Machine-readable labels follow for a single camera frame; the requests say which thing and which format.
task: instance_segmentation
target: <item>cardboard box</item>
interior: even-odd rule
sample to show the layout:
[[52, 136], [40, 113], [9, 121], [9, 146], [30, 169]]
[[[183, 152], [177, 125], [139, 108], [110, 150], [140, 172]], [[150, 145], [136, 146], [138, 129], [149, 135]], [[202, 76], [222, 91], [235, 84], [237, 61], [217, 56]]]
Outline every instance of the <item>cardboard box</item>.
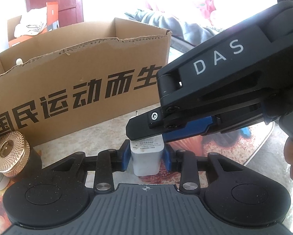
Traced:
[[0, 137], [19, 130], [35, 146], [157, 103], [155, 74], [167, 64], [170, 39], [169, 30], [115, 18], [3, 51]]
[[[59, 28], [58, 2], [47, 2], [46, 7], [47, 7], [47, 25], [46, 25], [45, 29], [43, 29], [42, 32], [39, 34], [43, 34], [48, 31]], [[21, 18], [22, 18], [22, 16], [17, 16], [17, 17], [14, 17], [14, 18], [11, 18], [8, 20], [8, 46], [9, 47], [17, 45], [25, 40], [28, 40], [28, 39], [36, 36], [36, 35], [34, 35], [34, 36], [23, 35], [18, 38], [14, 37], [15, 27], [20, 23]]]

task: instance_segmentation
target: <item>gold lid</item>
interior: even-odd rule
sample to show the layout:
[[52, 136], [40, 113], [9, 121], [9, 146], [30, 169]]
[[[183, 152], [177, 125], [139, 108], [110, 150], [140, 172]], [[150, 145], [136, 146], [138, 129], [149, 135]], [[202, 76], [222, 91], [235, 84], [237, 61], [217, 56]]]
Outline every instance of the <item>gold lid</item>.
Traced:
[[15, 177], [28, 162], [30, 147], [21, 132], [10, 132], [0, 140], [0, 172]]

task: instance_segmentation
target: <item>metal screw head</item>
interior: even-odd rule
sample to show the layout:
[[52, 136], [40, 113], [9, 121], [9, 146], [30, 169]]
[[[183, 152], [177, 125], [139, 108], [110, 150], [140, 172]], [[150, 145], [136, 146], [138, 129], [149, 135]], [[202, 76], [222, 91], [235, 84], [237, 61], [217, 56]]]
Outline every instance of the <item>metal screw head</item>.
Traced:
[[186, 182], [182, 185], [182, 187], [186, 190], [195, 190], [196, 188], [198, 188], [198, 185], [193, 182]]
[[167, 129], [175, 129], [175, 128], [177, 128], [178, 126], [177, 125], [169, 125], [169, 126], [167, 126], [166, 128]]
[[177, 110], [179, 110], [179, 107], [177, 107], [177, 106], [172, 106], [172, 107], [168, 107], [168, 108], [166, 109], [166, 112], [167, 112], [167, 113], [174, 113], [174, 112], [177, 111]]
[[112, 186], [109, 183], [98, 183], [95, 188], [97, 188], [100, 191], [106, 191], [110, 189]]
[[156, 112], [153, 112], [152, 115], [151, 115], [151, 119], [156, 120], [157, 117], [158, 117], [158, 114]]

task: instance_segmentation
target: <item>ribbed black surface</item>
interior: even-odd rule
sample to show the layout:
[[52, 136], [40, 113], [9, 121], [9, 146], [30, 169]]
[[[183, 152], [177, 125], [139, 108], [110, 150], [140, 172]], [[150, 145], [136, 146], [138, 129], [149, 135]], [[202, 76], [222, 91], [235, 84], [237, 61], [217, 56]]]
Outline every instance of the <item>ribbed black surface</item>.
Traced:
[[5, 235], [292, 235], [283, 225], [242, 229], [213, 217], [199, 198], [179, 193], [173, 185], [120, 184], [94, 198], [76, 220], [49, 230], [12, 226]]

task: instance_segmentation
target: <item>crosshair marking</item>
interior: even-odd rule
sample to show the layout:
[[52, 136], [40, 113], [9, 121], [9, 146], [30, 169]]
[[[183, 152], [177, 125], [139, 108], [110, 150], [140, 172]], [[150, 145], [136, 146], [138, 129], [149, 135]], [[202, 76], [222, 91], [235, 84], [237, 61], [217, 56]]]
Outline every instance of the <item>crosshair marking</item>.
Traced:
[[146, 185], [146, 186], [142, 187], [142, 189], [145, 190], [145, 191], [148, 191], [148, 190], [153, 189], [153, 188], [150, 188], [150, 187], [148, 187], [148, 186]]

